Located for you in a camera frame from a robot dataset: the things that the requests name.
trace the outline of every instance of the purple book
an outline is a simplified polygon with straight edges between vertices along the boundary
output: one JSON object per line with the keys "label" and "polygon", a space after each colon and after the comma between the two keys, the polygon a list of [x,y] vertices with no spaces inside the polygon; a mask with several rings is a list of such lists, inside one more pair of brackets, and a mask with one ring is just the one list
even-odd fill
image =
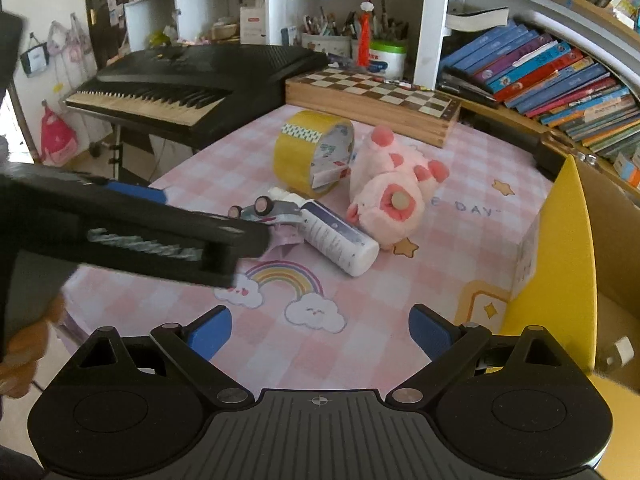
{"label": "purple book", "polygon": [[501,74],[505,70],[513,68],[513,63],[519,60],[522,56],[526,56],[531,52],[535,52],[541,46],[551,43],[553,39],[550,34],[543,34],[538,36],[529,43],[524,44],[520,48],[517,48],[513,52],[510,52],[504,57],[501,57],[495,63],[483,68],[480,72],[474,75],[474,79],[480,83],[486,84],[489,79],[493,79],[495,76]]}

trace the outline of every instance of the piano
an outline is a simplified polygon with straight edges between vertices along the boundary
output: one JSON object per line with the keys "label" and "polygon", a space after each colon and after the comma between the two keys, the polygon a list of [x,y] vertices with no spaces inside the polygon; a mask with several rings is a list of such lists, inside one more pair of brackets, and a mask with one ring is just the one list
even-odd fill
{"label": "piano", "polygon": [[133,52],[66,98],[68,107],[196,150],[283,105],[285,80],[326,55],[299,46],[214,44]]}

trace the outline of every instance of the toy car wheel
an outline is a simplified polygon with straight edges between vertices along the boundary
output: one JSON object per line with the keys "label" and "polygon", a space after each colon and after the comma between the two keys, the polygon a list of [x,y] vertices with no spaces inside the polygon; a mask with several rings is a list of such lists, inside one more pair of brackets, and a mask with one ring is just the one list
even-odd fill
{"label": "toy car wheel", "polygon": [[226,214],[229,218],[240,218],[242,214],[242,208],[239,205],[233,205],[229,208],[229,212]]}
{"label": "toy car wheel", "polygon": [[268,196],[259,196],[255,199],[254,208],[258,216],[267,216],[273,209],[273,200]]}

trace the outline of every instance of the green lid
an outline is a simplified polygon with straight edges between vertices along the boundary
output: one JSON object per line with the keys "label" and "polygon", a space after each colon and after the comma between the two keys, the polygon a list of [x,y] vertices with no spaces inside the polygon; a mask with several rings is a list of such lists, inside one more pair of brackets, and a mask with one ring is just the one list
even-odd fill
{"label": "green lid", "polygon": [[406,54],[406,45],[393,41],[373,40],[369,43],[369,50],[379,50],[390,54]]}

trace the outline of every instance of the yellow tape roll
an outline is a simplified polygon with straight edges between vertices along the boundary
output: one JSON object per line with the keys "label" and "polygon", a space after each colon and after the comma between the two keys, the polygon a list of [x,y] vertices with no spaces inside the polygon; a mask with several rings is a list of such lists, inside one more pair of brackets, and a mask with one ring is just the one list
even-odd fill
{"label": "yellow tape roll", "polygon": [[273,152],[273,172],[296,193],[318,198],[346,175],[353,151],[353,124],[311,110],[287,121]]}

